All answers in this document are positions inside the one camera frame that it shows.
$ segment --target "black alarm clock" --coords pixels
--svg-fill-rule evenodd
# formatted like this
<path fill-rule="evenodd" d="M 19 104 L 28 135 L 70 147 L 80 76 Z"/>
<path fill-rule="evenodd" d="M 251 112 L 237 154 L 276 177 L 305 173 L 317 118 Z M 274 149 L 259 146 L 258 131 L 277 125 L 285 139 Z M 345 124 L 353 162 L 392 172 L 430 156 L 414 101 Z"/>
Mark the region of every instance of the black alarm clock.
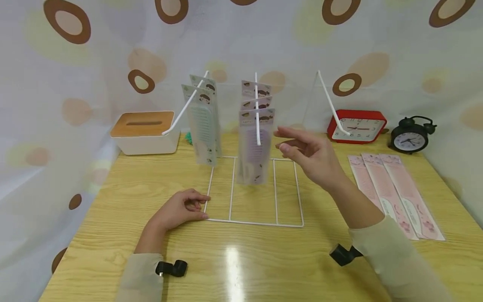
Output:
<path fill-rule="evenodd" d="M 416 124 L 414 119 L 417 117 L 430 123 Z M 426 148 L 428 135 L 433 134 L 434 131 L 436 131 L 436 125 L 430 118 L 420 115 L 405 117 L 399 121 L 399 126 L 392 130 L 389 147 L 404 154 L 419 152 Z"/>

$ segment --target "white plastic hook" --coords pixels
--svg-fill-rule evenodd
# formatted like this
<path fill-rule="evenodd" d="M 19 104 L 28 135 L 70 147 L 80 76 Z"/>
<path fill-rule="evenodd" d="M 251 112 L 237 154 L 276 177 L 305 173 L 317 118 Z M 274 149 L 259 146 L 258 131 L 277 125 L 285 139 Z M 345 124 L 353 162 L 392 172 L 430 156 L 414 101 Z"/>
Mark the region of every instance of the white plastic hook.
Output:
<path fill-rule="evenodd" d="M 255 83 L 258 82 L 257 74 L 255 72 Z M 258 99 L 258 85 L 255 84 L 255 99 Z M 258 101 L 255 102 L 255 108 L 258 110 Z M 262 145 L 260 141 L 260 115 L 256 112 L 256 145 Z"/>
<path fill-rule="evenodd" d="M 330 108 L 332 110 L 332 115 L 334 116 L 335 123 L 337 124 L 337 127 L 339 128 L 340 131 L 345 133 L 345 135 L 351 135 L 350 132 L 348 132 L 348 131 L 344 130 L 344 128 L 342 128 L 341 121 L 339 120 L 339 117 L 337 116 L 337 113 L 335 112 L 334 105 L 332 104 L 332 100 L 330 99 L 329 92 L 327 91 L 326 84 L 324 83 L 324 80 L 322 79 L 322 75 L 320 74 L 320 70 L 317 70 L 317 75 L 319 76 L 320 83 L 322 84 L 322 87 L 324 88 L 324 91 L 326 93 L 327 101 L 329 102 Z"/>
<path fill-rule="evenodd" d="M 206 78 L 208 76 L 208 74 L 210 73 L 210 71 L 206 71 L 205 72 L 205 75 L 203 76 L 204 78 Z M 198 88 L 201 87 L 201 84 L 203 84 L 203 80 L 201 80 L 201 82 L 198 83 Z M 191 103 L 192 99 L 195 97 L 196 93 L 198 92 L 197 89 L 195 89 L 195 91 L 193 91 L 193 94 L 189 97 L 188 101 L 186 102 L 185 106 L 181 109 L 181 112 L 180 114 L 178 114 L 178 116 L 176 117 L 176 119 L 174 120 L 174 123 L 171 125 L 171 127 L 164 131 L 161 135 L 166 135 L 168 133 L 170 133 L 174 127 L 176 126 L 176 124 L 178 123 L 178 121 L 180 120 L 181 116 L 183 115 L 183 113 L 185 113 L 185 110 L 186 108 L 188 108 L 189 104 Z"/>

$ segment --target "sleeve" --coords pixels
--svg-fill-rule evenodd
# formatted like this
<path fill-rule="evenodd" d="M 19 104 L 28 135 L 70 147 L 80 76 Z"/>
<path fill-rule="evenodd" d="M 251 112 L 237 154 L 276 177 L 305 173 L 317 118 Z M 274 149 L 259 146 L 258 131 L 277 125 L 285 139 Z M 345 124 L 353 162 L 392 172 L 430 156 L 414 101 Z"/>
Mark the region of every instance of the sleeve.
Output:
<path fill-rule="evenodd" d="M 132 254 L 116 296 L 116 302 L 159 302 L 163 292 L 163 278 L 156 274 L 161 254 Z"/>
<path fill-rule="evenodd" d="M 349 229 L 349 234 L 353 246 L 372 266 L 392 301 L 453 301 L 444 284 L 390 216 L 368 228 Z"/>

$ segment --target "red clock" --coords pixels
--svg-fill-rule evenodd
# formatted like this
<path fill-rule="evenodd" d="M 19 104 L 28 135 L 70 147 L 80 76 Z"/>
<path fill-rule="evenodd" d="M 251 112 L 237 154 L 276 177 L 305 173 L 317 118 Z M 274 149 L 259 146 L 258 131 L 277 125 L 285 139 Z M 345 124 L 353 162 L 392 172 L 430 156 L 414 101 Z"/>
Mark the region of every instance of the red clock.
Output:
<path fill-rule="evenodd" d="M 346 144 L 368 144 L 374 142 L 387 120 L 379 111 L 365 110 L 345 110 L 336 111 L 342 128 L 350 133 L 345 134 L 340 131 L 335 122 L 335 118 L 330 120 L 327 134 L 332 141 Z"/>

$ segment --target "polka dot fabric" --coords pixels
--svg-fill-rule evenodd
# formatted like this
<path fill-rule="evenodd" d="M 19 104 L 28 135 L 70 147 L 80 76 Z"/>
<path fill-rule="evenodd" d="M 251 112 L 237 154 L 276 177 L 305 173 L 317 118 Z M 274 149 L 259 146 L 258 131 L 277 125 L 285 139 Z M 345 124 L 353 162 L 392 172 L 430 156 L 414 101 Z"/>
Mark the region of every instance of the polka dot fabric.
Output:
<path fill-rule="evenodd" d="M 317 70 L 337 108 L 381 110 L 389 119 L 384 131 L 409 112 L 427 115 L 438 128 L 425 156 L 467 209 L 483 198 L 478 175 L 468 176 L 483 164 L 466 166 L 483 148 L 483 1 L 10 2 L 0 4 L 0 203 L 7 218 L 0 239 L 15 232 L 9 248 L 43 266 L 32 272 L 27 259 L 2 256 L 14 274 L 0 270 L 0 279 L 38 280 L 28 288 L 0 284 L 5 301 L 38 300 L 69 256 L 70 239 L 109 181 L 116 118 L 178 114 L 180 84 L 191 73 L 210 71 L 229 133 L 238 132 L 240 80 L 253 81 L 255 72 L 272 86 L 276 125 L 327 129 L 321 87 L 308 97 Z"/>

